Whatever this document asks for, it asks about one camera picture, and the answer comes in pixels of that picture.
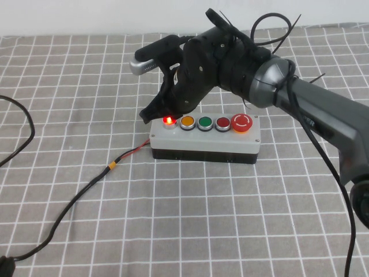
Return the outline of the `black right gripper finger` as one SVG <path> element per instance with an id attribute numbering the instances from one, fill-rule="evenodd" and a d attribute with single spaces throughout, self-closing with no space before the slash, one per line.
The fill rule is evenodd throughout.
<path id="1" fill-rule="evenodd" d="M 170 71 L 163 77 L 163 83 L 158 94 L 154 99 L 140 112 L 140 117 L 144 123 L 149 123 L 154 119 L 161 117 L 161 108 L 164 102 L 171 103 L 171 92 L 174 88 L 174 71 Z"/>
<path id="2" fill-rule="evenodd" d="M 177 109 L 175 105 L 164 102 L 161 108 L 161 117 L 180 118 L 181 112 Z"/>

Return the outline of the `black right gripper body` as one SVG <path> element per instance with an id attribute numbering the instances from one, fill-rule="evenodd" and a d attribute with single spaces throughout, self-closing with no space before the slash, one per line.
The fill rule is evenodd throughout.
<path id="1" fill-rule="evenodd" d="M 191 38 L 183 48 L 183 62 L 174 86 L 174 114 L 192 112 L 200 101 L 218 86 L 218 71 L 228 51 L 231 35 L 213 27 Z"/>

